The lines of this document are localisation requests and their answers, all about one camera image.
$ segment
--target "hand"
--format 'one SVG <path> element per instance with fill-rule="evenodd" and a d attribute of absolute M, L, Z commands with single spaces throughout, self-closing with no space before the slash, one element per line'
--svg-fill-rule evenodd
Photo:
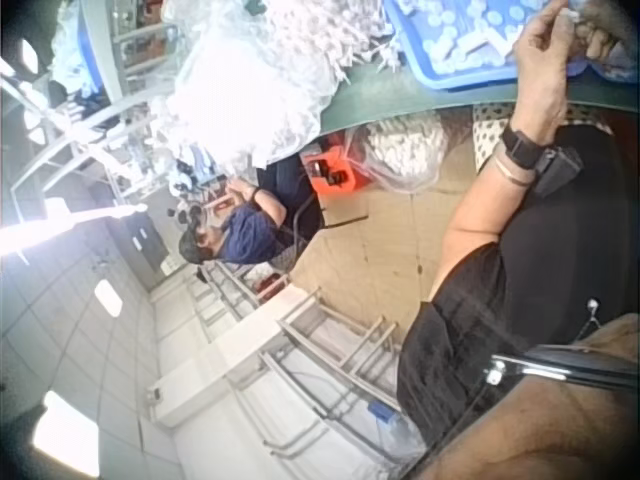
<path fill-rule="evenodd" d="M 576 36 L 589 59 L 605 63 L 618 41 L 630 58 L 637 57 L 637 30 L 616 0 L 587 0 L 579 12 L 583 22 L 576 28 Z"/>
<path fill-rule="evenodd" d="M 518 101 L 511 119 L 538 145 L 551 145 L 567 112 L 567 61 L 575 36 L 571 19 L 559 15 L 567 0 L 553 0 L 525 27 L 515 45 Z"/>
<path fill-rule="evenodd" d="M 253 195 L 253 191 L 255 190 L 255 188 L 255 186 L 251 185 L 246 180 L 237 177 L 232 178 L 227 182 L 227 191 L 229 193 L 231 193 L 232 191 L 237 192 L 242 195 L 245 200 L 249 200 L 251 198 L 251 195 Z"/>

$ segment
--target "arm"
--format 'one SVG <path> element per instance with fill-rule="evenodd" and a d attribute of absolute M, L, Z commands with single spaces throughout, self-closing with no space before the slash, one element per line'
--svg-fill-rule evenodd
<path fill-rule="evenodd" d="M 518 100 L 511 127 L 539 145 L 553 143 L 567 108 L 566 66 L 574 27 L 570 20 L 558 16 L 563 7 L 566 0 L 551 2 L 527 25 L 515 47 Z M 534 171 L 519 168 L 507 157 L 501 142 L 447 227 L 429 300 L 460 261 L 499 240 L 520 207 L 528 188 L 516 185 L 507 175 L 522 184 L 535 179 Z"/>
<path fill-rule="evenodd" d="M 271 220 L 273 220 L 276 227 L 280 228 L 284 223 L 287 216 L 287 209 L 278 201 L 277 198 L 266 190 L 261 190 L 258 187 L 237 178 L 232 179 L 227 188 L 240 194 L 245 202 L 250 201 L 253 197 L 253 201 L 256 202 L 256 204 L 271 218 Z"/>

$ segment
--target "black watch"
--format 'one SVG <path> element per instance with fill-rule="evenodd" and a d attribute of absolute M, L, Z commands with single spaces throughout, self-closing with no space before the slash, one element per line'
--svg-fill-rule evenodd
<path fill-rule="evenodd" d="M 521 131 L 514 132 L 509 123 L 502 132 L 502 142 L 506 147 L 507 157 L 523 170 L 536 168 L 547 151 L 547 147 L 538 145 Z"/>

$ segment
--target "green table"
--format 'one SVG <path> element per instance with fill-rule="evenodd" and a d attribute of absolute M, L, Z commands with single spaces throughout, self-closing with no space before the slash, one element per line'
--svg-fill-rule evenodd
<path fill-rule="evenodd" d="M 322 133 L 382 120 L 407 113 L 487 102 L 514 102 L 516 85 L 502 83 L 464 90 L 430 90 L 418 83 L 409 67 L 393 73 L 376 73 L 375 65 L 352 69 L 351 85 L 343 82 L 322 114 Z M 608 82 L 590 69 L 570 81 L 573 103 L 638 112 L 635 85 Z"/>

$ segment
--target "woman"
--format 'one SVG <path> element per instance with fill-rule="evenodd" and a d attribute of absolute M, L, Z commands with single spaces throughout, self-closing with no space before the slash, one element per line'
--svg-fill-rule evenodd
<path fill-rule="evenodd" d="M 432 449 L 513 387 L 485 388 L 492 354 L 573 342 L 587 333 L 588 306 L 600 323 L 637 311 L 637 216 L 625 184 L 636 179 L 607 133 L 559 128 L 575 39 L 564 7 L 551 2 L 516 44 L 509 128 L 448 227 L 400 356 L 398 400 Z M 549 165 L 551 147 L 564 150 Z"/>
<path fill-rule="evenodd" d="M 258 170 L 258 185 L 235 178 L 227 184 L 236 208 L 221 227 L 195 218 L 180 239 L 180 254 L 190 263 L 222 260 L 254 265 L 280 256 L 293 245 L 293 219 L 310 198 L 299 229 L 311 240 L 322 224 L 322 211 L 300 157 L 280 160 Z"/>

